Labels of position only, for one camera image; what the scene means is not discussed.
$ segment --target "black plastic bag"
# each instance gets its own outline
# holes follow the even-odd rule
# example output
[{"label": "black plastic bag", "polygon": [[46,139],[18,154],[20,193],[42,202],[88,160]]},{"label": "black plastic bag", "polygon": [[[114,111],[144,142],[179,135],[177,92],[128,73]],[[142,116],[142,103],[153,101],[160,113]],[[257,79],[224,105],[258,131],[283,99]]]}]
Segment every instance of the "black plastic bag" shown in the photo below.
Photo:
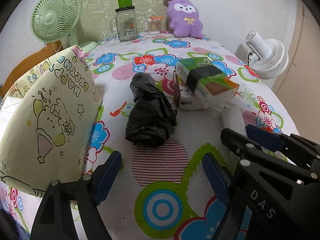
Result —
[{"label": "black plastic bag", "polygon": [[125,138],[134,145],[152,148],[163,145],[177,126],[177,111],[149,74],[135,74],[130,88],[135,106],[129,115]]}]

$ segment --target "wooden headboard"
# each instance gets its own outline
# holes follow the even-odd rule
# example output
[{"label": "wooden headboard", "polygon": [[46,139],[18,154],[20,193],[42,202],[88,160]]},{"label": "wooden headboard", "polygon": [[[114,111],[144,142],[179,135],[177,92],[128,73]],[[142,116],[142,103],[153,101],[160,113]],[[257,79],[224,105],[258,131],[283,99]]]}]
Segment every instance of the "wooden headboard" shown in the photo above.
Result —
[{"label": "wooden headboard", "polygon": [[11,71],[11,73],[7,77],[3,87],[0,88],[0,96],[3,98],[4,95],[7,93],[7,91],[10,89],[10,87],[14,84],[14,82],[18,78],[20,78],[24,73],[29,71],[31,68],[33,68],[35,65],[37,65],[41,61],[54,55],[57,51],[61,51],[61,50],[62,50],[62,47],[61,47],[60,41],[48,43],[47,46],[43,47],[38,52],[36,52],[36,53],[30,55],[29,57],[26,57],[24,60],[22,60]]}]

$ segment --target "plush toy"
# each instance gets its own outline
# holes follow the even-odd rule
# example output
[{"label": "plush toy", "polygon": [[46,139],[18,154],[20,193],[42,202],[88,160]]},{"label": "plush toy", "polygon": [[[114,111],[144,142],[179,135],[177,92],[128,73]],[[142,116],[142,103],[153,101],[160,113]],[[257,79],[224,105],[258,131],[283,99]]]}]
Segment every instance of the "plush toy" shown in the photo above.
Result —
[{"label": "plush toy", "polygon": [[169,28],[176,37],[202,38],[203,25],[199,20],[199,12],[189,0],[172,0],[168,2],[167,15]]}]

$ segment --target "blue gripper pad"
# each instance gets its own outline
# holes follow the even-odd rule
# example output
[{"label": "blue gripper pad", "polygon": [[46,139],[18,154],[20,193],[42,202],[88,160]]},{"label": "blue gripper pad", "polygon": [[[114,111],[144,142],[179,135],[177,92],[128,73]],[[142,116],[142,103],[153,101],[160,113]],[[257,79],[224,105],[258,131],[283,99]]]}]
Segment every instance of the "blue gripper pad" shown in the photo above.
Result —
[{"label": "blue gripper pad", "polygon": [[118,175],[118,172],[120,171],[122,166],[122,157],[121,153],[117,151],[113,151],[112,154],[109,156],[105,164],[99,165],[94,173],[97,171],[99,167],[101,167],[100,171],[102,172],[100,180],[96,184],[96,192],[93,197],[93,201],[98,206],[102,201],[106,200],[109,191],[113,185],[113,182],[116,179],[116,176]]},{"label": "blue gripper pad", "polygon": [[262,147],[272,152],[282,150],[283,144],[277,134],[264,131],[253,125],[247,125],[245,130],[248,138],[259,143]]},{"label": "blue gripper pad", "polygon": [[206,153],[203,156],[202,167],[218,201],[227,207],[230,203],[228,187],[231,184],[231,175],[229,171],[220,166],[212,153]]}]

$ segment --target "black jar lid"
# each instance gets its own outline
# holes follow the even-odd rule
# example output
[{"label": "black jar lid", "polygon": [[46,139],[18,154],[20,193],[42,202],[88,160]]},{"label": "black jar lid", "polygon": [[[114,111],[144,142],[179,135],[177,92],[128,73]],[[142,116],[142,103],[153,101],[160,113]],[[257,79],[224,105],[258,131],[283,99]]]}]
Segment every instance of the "black jar lid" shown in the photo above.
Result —
[{"label": "black jar lid", "polygon": [[116,12],[122,12],[122,11],[127,11],[127,10],[134,10],[134,6],[127,6],[127,7],[122,7],[122,8],[118,8],[116,9]]}]

